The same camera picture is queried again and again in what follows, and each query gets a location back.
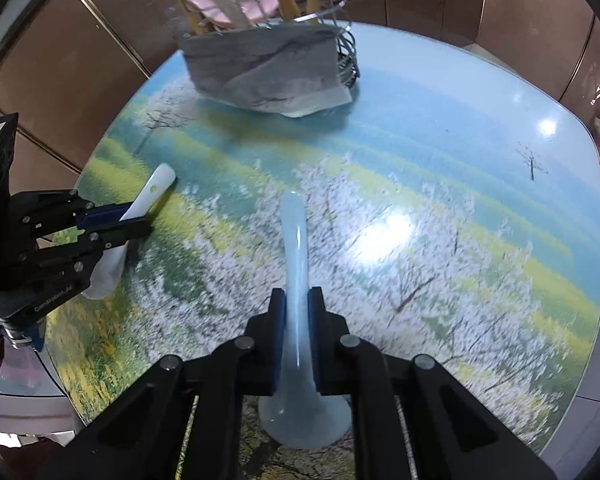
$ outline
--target wire basket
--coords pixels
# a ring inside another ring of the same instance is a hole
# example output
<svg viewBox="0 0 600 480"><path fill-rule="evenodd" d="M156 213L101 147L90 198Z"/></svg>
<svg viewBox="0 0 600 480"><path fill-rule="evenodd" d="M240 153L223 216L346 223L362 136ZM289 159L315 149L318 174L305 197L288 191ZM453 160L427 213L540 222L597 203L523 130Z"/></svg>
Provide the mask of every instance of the wire basket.
<svg viewBox="0 0 600 480"><path fill-rule="evenodd" d="M249 5L253 7L255 5L258 7L260 18L251 23L253 27L273 28L289 22L297 23L298 26L321 23L337 27L339 30L337 36L338 77L341 83L349 89L355 85L360 77L360 70L356 59L356 41L351 33L351 20L345 10L347 0L319 0L318 8L313 12L306 10L304 5L306 0L292 0L296 3L299 12L291 19L288 17L283 18L280 7L275 13L269 12L265 0L235 1L240 6ZM228 28L219 27L214 22L214 16L221 12L218 6L195 7L188 0L180 0L180 9L184 10L187 15L187 23L184 27L182 24L179 27L181 34L223 34L228 30ZM240 30L240 27L234 27L233 29Z"/></svg>

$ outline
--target white ladle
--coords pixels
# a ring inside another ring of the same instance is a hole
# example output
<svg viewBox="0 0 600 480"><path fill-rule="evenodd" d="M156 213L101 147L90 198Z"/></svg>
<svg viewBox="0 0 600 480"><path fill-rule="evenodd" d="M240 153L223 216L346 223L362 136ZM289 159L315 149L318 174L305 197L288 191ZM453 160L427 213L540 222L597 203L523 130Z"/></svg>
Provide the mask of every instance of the white ladle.
<svg viewBox="0 0 600 480"><path fill-rule="evenodd" d="M176 174L171 166L164 163L158 166L120 221L146 215L175 180ZM128 242L104 251L100 261L93 267L91 286L82 292L83 296L90 300L102 300L116 290L125 268L127 246Z"/></svg>
<svg viewBox="0 0 600 480"><path fill-rule="evenodd" d="M282 369L272 397L260 397L262 426L274 439L296 449L328 446L351 426L342 396L323 397L315 389L309 338L309 272L304 201L285 191L280 204L286 257L286 325Z"/></svg>

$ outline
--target gray towel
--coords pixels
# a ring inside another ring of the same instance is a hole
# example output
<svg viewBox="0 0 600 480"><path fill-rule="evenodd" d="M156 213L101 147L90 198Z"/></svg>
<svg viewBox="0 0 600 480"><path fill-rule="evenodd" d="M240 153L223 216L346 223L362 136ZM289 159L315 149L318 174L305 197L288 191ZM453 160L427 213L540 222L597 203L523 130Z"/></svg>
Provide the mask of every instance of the gray towel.
<svg viewBox="0 0 600 480"><path fill-rule="evenodd" d="M338 78L340 29L281 24L183 37L198 91L240 108L299 117L351 102Z"/></svg>

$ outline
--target painted tabletop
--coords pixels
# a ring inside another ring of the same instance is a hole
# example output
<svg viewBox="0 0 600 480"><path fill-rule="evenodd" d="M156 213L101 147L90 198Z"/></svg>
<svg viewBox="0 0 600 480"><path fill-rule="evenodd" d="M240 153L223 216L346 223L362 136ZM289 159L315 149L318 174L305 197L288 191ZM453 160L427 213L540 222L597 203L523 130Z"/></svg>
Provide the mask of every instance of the painted tabletop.
<svg viewBox="0 0 600 480"><path fill-rule="evenodd" d="M354 24L350 105L301 119L196 95L181 53L109 127L78 190L132 200L178 181L103 301L57 309L47 344L90 421L161 355L244 330L285 285L280 195L308 215L310 285L350 330L438 359L533 450L555 431L600 317L600 162L584 126L529 83L447 44ZM75 233L67 232L62 239ZM250 478L352 478L350 435L297 452L244 410Z"/></svg>

